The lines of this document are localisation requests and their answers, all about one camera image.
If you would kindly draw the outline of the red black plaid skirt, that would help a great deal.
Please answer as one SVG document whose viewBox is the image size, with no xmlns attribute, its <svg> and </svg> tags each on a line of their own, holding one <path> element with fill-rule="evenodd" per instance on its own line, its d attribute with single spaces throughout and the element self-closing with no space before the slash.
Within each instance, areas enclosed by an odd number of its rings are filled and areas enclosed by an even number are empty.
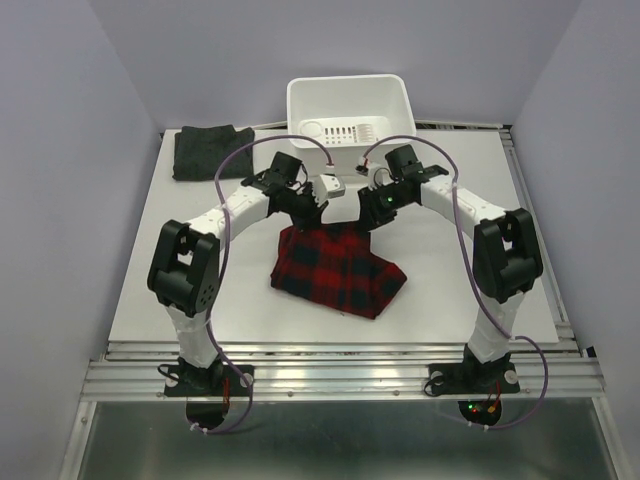
<svg viewBox="0 0 640 480">
<path fill-rule="evenodd" d="M 371 235 L 353 223 L 279 234 L 271 287 L 370 320 L 380 315 L 407 281 L 394 263 L 371 251 Z"/>
</svg>

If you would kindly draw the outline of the grey polka dot skirt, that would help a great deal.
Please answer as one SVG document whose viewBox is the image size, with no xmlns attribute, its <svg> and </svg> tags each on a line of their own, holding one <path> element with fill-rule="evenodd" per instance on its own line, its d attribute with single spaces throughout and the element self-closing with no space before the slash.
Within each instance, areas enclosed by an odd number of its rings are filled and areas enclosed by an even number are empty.
<svg viewBox="0 0 640 480">
<path fill-rule="evenodd" d="M 174 136 L 172 177 L 178 182 L 211 181 L 227 156 L 254 140 L 252 128 L 184 126 Z"/>
</svg>

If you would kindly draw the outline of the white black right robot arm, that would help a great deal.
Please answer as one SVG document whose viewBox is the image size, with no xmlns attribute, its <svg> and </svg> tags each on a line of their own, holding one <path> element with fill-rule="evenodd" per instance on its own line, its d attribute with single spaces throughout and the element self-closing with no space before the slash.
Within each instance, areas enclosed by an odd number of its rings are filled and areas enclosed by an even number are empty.
<svg viewBox="0 0 640 480">
<path fill-rule="evenodd" d="M 492 386 L 518 391 L 509 343 L 518 310 L 543 273 L 534 220 L 524 208 L 507 210 L 459 184 L 456 163 L 424 166 L 410 145 L 389 152 L 386 166 L 362 157 L 356 170 L 368 179 L 358 192 L 360 224 L 373 230 L 392 222 L 400 208 L 416 204 L 450 221 L 478 305 L 463 358 L 432 364 L 429 396 L 483 393 Z"/>
</svg>

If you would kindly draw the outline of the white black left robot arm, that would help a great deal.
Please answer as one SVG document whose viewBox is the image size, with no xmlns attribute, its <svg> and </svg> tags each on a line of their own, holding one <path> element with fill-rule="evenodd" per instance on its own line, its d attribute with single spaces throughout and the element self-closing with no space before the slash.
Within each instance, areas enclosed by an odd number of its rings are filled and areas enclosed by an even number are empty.
<svg viewBox="0 0 640 480">
<path fill-rule="evenodd" d="M 300 183 L 303 170 L 302 161 L 278 152 L 268 169 L 242 180 L 218 206 L 187 222 L 169 220 L 162 226 L 147 286 L 166 308 L 179 343 L 176 371 L 161 370 L 166 378 L 202 394 L 221 386 L 221 354 L 209 332 L 230 243 L 274 213 L 316 222 L 329 200 L 344 194 L 344 184 L 331 173 Z"/>
</svg>

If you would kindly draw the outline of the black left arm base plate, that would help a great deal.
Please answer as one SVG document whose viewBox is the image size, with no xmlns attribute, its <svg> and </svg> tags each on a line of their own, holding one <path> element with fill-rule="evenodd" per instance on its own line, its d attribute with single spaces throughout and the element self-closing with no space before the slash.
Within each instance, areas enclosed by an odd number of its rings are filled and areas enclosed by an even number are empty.
<svg viewBox="0 0 640 480">
<path fill-rule="evenodd" d="M 253 406 L 254 367 L 241 365 L 237 374 L 217 359 L 208 368 L 197 368 L 179 358 L 177 364 L 161 363 L 163 396 L 185 401 L 185 417 L 192 431 L 222 435 L 236 430 Z"/>
</svg>

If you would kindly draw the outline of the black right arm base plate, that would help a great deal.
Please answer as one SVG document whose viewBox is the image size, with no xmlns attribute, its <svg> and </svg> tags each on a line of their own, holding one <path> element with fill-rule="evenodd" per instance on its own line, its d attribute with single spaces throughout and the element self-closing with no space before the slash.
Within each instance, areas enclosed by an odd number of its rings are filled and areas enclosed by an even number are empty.
<svg viewBox="0 0 640 480">
<path fill-rule="evenodd" d="M 515 365 L 511 362 L 433 363 L 423 392 L 428 397 L 458 396 L 461 420 L 486 430 L 501 428 L 502 396 L 520 392 Z"/>
</svg>

